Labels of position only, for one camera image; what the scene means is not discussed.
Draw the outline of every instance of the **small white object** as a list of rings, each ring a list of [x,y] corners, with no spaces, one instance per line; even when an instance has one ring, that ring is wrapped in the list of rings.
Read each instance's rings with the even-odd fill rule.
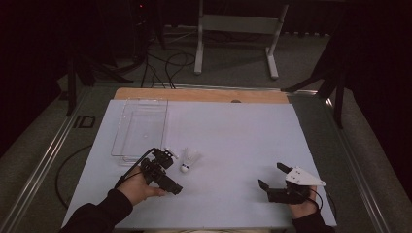
[[[183,155],[183,163],[180,168],[181,172],[186,173],[191,166],[201,157],[201,153],[197,150],[185,148]]]
[[[315,185],[325,186],[326,183],[320,179],[312,176],[310,173],[301,169],[300,167],[293,168],[287,175],[286,180],[298,185]]]

